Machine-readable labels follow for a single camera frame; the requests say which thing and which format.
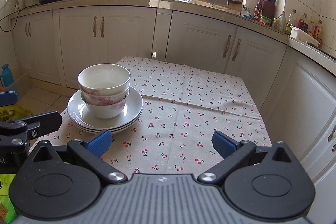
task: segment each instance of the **knife block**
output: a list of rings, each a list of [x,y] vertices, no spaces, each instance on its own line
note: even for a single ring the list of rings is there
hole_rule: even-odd
[[[269,19],[273,19],[274,16],[274,12],[275,12],[275,4],[262,0],[261,2],[261,6],[262,6],[262,13],[261,15],[264,17],[267,17]]]

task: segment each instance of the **bowl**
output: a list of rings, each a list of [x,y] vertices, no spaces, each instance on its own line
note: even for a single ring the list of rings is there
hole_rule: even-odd
[[[107,105],[116,104],[126,97],[126,94],[129,88],[129,81],[127,82],[126,90],[116,95],[108,95],[108,96],[91,95],[91,94],[86,93],[82,89],[81,85],[79,86],[79,88],[83,93],[85,101],[88,102],[89,104],[95,105],[95,106],[107,106]]]
[[[93,116],[97,118],[101,118],[101,119],[110,119],[110,118],[113,118],[119,115],[122,112],[126,104],[126,99],[128,97],[128,94],[129,94],[129,90],[127,90],[126,97],[122,101],[116,104],[113,104],[113,105],[108,105],[108,106],[95,106],[95,105],[89,104],[88,102],[86,102],[83,92],[81,93],[81,97],[86,107],[88,108],[89,112],[91,112]]]
[[[131,74],[115,64],[98,64],[86,68],[78,75],[81,89],[87,94],[109,96],[127,89]]]

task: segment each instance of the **stack of plates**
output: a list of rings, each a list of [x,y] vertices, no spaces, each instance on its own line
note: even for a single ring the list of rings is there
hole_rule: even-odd
[[[100,119],[93,116],[87,109],[78,90],[68,102],[68,113],[74,124],[86,132],[93,134],[103,129],[109,129],[112,134],[129,128],[141,115],[143,100],[140,93],[133,87],[129,87],[129,95],[122,112],[110,119]]]

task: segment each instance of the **blue thermos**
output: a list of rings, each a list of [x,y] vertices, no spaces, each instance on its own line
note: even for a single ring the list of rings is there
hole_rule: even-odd
[[[4,64],[2,66],[2,74],[0,76],[0,78],[2,78],[2,86],[4,88],[9,87],[11,84],[14,83],[14,79],[13,79],[13,75],[11,70],[8,68],[8,64]]]

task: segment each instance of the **triangular hole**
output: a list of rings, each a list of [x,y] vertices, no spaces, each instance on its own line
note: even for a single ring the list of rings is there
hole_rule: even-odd
[[[39,151],[37,152],[36,156],[33,159],[33,162],[44,161],[44,160],[51,160],[51,155],[46,147],[40,147]]]
[[[274,153],[274,156],[272,160],[275,161],[283,161],[283,162],[292,162],[289,156],[287,155],[285,149],[282,147],[277,148],[277,150]]]

